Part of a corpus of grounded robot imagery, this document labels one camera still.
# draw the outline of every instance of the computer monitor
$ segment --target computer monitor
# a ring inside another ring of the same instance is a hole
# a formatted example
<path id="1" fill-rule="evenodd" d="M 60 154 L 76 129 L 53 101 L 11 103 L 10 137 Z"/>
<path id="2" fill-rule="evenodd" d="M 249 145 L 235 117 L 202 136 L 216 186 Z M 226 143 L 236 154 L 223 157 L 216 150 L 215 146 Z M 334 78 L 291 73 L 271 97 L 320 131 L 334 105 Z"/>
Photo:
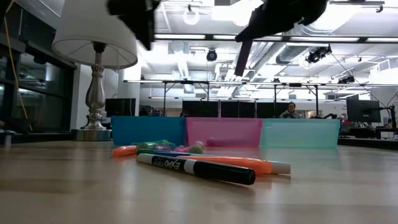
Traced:
<path id="1" fill-rule="evenodd" d="M 347 116 L 351 122 L 380 123 L 380 104 L 371 100 L 347 100 Z"/>
<path id="2" fill-rule="evenodd" d="M 107 117 L 134 116 L 136 113 L 136 99 L 106 99 L 105 111 Z"/>

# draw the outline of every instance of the pink plastic bin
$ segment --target pink plastic bin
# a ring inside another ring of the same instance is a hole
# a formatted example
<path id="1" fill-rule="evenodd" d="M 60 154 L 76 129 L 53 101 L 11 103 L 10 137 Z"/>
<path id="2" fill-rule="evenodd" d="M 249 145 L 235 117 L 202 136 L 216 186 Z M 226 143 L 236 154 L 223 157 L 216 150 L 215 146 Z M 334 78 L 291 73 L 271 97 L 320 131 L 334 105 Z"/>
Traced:
<path id="1" fill-rule="evenodd" d="M 189 145 L 201 141 L 210 147 L 259 147 L 261 119 L 187 118 Z"/>

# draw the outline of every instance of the cable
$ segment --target cable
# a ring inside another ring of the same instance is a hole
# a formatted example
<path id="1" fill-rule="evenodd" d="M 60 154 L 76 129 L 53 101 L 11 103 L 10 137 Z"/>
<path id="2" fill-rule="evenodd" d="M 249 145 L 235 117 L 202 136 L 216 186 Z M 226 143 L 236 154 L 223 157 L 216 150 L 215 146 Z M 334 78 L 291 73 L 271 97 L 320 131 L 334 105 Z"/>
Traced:
<path id="1" fill-rule="evenodd" d="M 343 67 L 343 69 L 346 71 L 346 73 L 350 74 L 350 72 L 344 67 L 344 65 L 336 58 L 336 56 L 333 53 L 330 53 L 335 59 L 336 61 L 341 65 L 341 67 Z M 367 88 L 365 88 L 365 86 L 362 86 L 371 96 L 373 96 L 373 98 L 375 98 L 381 105 L 383 105 L 383 107 L 387 108 L 379 99 L 377 99 Z M 391 114 L 390 111 L 387 109 L 387 113 L 388 113 L 388 117 L 390 118 L 390 120 L 392 120 L 391 118 Z"/>
<path id="2" fill-rule="evenodd" d="M 11 6 L 12 6 L 13 3 L 14 3 L 14 0 L 12 0 L 11 3 L 10 3 L 10 5 L 8 6 L 7 11 L 6 11 L 6 14 L 7 14 L 7 12 L 10 10 L 10 8 L 11 8 Z M 14 57 L 12 56 L 11 41 L 10 41 L 10 36 L 9 36 L 9 32 L 8 32 L 7 19 L 6 19 L 5 16 L 4 16 L 4 28 L 6 29 L 7 45 L 8 45 L 8 51 L 9 51 L 9 55 L 10 55 L 10 59 L 11 59 L 12 72 L 13 72 L 14 78 L 15 78 L 15 85 L 16 85 L 16 87 L 17 87 L 17 92 L 18 92 L 18 94 L 19 94 L 19 99 L 20 99 L 20 101 L 21 101 L 22 109 L 24 110 L 25 118 L 28 119 L 28 115 L 27 115 L 27 113 L 26 113 L 24 101 L 23 101 L 22 95 L 21 95 L 21 93 L 20 93 L 20 91 L 19 91 L 18 76 L 17 76 L 17 72 L 16 72 L 16 69 L 15 69 Z M 30 128 L 30 131 L 33 131 L 32 125 L 31 125 L 30 123 L 29 123 L 29 128 Z"/>
<path id="3" fill-rule="evenodd" d="M 387 106 L 391 103 L 391 101 L 394 99 L 394 97 L 396 97 L 397 94 L 398 94 L 398 91 L 396 91 L 396 93 L 394 94 L 394 96 L 392 96 L 392 98 L 390 99 L 390 101 L 388 101 Z"/>
<path id="4" fill-rule="evenodd" d="M 331 53 L 331 55 L 336 59 L 336 61 L 341 65 L 341 67 L 343 67 L 343 69 L 346 71 L 346 73 L 350 74 L 350 72 L 344 67 L 344 65 L 335 57 L 335 55 L 333 53 Z M 387 108 L 379 99 L 377 99 L 367 88 L 365 88 L 365 86 L 362 86 L 362 88 L 364 88 L 371 96 L 373 96 L 373 98 L 375 98 L 381 105 L 383 105 L 383 107 Z"/>

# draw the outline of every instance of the wooden table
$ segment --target wooden table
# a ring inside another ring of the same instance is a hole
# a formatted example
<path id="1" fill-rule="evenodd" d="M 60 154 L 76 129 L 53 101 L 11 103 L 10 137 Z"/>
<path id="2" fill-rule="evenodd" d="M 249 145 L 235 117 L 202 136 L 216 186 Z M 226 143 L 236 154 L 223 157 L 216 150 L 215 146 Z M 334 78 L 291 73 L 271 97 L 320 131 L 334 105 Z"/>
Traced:
<path id="1" fill-rule="evenodd" d="M 110 142 L 0 151 L 0 221 L 13 223 L 398 222 L 398 153 L 380 149 L 206 149 L 288 162 L 252 186 L 114 160 Z"/>

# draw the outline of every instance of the orange marker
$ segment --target orange marker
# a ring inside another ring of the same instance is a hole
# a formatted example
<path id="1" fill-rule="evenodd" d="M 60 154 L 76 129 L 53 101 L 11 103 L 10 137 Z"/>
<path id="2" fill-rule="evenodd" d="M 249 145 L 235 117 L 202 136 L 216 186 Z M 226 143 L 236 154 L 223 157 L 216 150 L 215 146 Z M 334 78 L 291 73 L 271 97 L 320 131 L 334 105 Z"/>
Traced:
<path id="1" fill-rule="evenodd" d="M 217 162 L 233 166 L 247 167 L 259 174 L 290 174 L 290 164 L 272 161 L 262 161 L 259 159 L 249 159 L 240 157 L 210 157 L 210 156 L 178 156 L 184 159 L 196 159 L 199 161 Z"/>
<path id="2" fill-rule="evenodd" d="M 114 158 L 135 155 L 137 153 L 137 146 L 121 146 L 113 149 L 112 156 Z"/>

